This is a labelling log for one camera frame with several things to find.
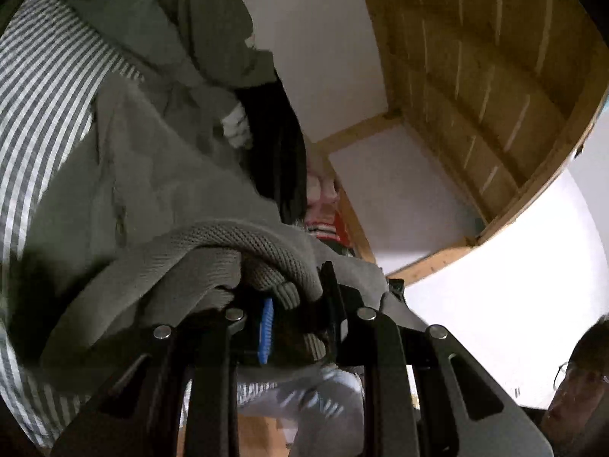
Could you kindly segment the red striped knit garment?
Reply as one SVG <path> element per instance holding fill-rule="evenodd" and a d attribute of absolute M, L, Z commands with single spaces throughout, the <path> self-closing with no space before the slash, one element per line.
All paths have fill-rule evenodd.
<path fill-rule="evenodd" d="M 354 256 L 351 238 L 340 212 L 332 206 L 309 208 L 304 218 L 304 230 L 329 246 L 335 253 Z"/>

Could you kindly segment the grey knit sweater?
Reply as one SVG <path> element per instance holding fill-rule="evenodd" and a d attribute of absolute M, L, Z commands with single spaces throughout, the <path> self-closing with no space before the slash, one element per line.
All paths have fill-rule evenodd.
<path fill-rule="evenodd" d="M 330 263 L 397 325 L 424 322 L 381 270 L 281 221 L 230 152 L 200 125 L 170 126 L 141 84 L 108 77 L 95 124 L 53 177 L 14 276 L 16 355 L 57 384 L 95 382 L 147 328 L 243 305 L 251 377 L 332 354 L 319 271 Z"/>

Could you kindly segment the black white checkered bedsheet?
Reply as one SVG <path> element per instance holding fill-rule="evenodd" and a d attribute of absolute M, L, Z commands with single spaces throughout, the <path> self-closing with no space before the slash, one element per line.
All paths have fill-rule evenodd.
<path fill-rule="evenodd" d="M 1 36 L 1 319 L 40 329 L 108 250 L 91 251 L 94 99 L 138 71 L 65 0 L 23 0 Z"/>

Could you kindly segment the light grey cloth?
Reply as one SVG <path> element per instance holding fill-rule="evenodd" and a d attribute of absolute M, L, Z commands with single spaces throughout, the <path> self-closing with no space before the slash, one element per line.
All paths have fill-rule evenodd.
<path fill-rule="evenodd" d="M 335 365 L 282 382 L 239 382 L 245 416 L 291 421 L 291 456 L 358 456 L 364 448 L 364 391 L 358 374 Z"/>

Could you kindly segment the black garment with white stripes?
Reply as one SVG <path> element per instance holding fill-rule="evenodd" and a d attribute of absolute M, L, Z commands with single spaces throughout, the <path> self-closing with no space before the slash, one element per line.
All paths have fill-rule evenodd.
<path fill-rule="evenodd" d="M 306 215 L 306 144 L 280 77 L 232 91 L 238 104 L 222 121 L 225 138 L 242 153 L 257 192 L 274 201 L 283 223 Z"/>

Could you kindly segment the pink plush toy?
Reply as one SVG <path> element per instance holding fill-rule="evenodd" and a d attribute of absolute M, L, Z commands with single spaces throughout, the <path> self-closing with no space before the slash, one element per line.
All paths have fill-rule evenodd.
<path fill-rule="evenodd" d="M 340 184 L 328 160 L 317 151 L 308 152 L 306 166 L 306 225 L 332 224 L 338 211 Z"/>

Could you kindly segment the grey-green jacket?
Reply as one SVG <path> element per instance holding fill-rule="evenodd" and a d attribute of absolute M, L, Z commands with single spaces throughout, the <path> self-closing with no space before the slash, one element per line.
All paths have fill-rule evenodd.
<path fill-rule="evenodd" d="M 243 149 L 252 133 L 235 90 L 274 81 L 242 0 L 65 0 L 142 72 L 158 109 L 222 130 Z"/>

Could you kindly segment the wooden slatted upper bunk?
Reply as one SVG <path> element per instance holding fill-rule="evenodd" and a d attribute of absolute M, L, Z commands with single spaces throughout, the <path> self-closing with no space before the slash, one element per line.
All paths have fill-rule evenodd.
<path fill-rule="evenodd" d="M 471 201 L 480 241 L 561 173 L 608 94 L 608 46 L 578 0 L 365 0 L 390 112 Z"/>

